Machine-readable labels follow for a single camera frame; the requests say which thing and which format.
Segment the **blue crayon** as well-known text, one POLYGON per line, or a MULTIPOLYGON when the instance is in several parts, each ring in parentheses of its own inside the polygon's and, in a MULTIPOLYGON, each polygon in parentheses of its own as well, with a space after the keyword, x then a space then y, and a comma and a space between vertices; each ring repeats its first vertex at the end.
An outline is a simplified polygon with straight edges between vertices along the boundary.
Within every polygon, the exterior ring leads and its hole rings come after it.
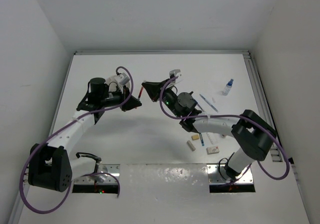
POLYGON ((201 145, 204 147, 205 143, 204 143, 204 140, 203 140, 202 133, 199 133, 199 139, 200 139, 201 145))

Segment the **red crayon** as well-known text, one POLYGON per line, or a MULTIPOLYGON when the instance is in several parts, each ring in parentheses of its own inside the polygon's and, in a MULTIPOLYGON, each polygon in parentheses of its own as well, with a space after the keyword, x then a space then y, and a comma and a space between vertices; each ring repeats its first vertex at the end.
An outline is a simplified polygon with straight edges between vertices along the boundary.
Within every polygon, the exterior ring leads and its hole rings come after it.
POLYGON ((138 94, 138 100, 140 100, 141 96, 142 96, 142 92, 143 92, 143 87, 141 87, 140 91, 139 91, 139 94, 138 94))

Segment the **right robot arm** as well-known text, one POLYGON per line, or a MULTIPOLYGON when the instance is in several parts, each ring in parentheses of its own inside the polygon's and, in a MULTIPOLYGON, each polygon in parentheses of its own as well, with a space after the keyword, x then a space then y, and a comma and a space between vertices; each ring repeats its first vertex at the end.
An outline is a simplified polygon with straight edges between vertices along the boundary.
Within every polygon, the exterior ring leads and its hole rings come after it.
POLYGON ((166 106, 183 129, 192 133, 214 133, 234 138, 239 149, 232 153, 224 165, 221 176, 234 181, 243 169, 255 161, 264 161, 277 136, 276 131, 252 110, 245 110, 240 117, 209 117, 196 108, 191 93, 175 94, 162 82, 143 82, 142 86, 153 102, 166 106))

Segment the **clear blue pen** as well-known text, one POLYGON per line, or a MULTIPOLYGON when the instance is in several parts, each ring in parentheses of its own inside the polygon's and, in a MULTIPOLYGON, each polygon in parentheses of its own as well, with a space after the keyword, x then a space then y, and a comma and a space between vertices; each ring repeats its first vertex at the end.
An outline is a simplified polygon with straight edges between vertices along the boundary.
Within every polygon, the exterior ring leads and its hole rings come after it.
POLYGON ((211 102, 209 102, 202 94, 199 94, 199 96, 202 98, 202 100, 207 104, 207 105, 209 105, 215 112, 219 112, 218 110, 217 110, 217 108, 216 107, 214 107, 214 105, 211 103, 211 102))

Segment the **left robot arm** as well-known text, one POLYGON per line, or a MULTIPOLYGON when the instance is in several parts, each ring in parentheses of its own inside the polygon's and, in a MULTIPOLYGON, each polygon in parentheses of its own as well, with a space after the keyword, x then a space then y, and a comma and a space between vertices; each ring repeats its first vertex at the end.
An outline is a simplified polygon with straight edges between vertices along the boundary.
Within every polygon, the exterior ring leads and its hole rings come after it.
POLYGON ((35 144, 30 153, 33 157, 28 165, 28 183, 58 192, 64 192, 70 183, 81 176, 95 173, 101 158, 78 152, 72 158, 72 150, 82 135, 94 126, 104 109, 120 107, 129 111, 142 104, 130 95, 130 78, 124 73, 108 79, 96 77, 87 84, 87 91, 78 104, 67 128, 44 143, 35 144))

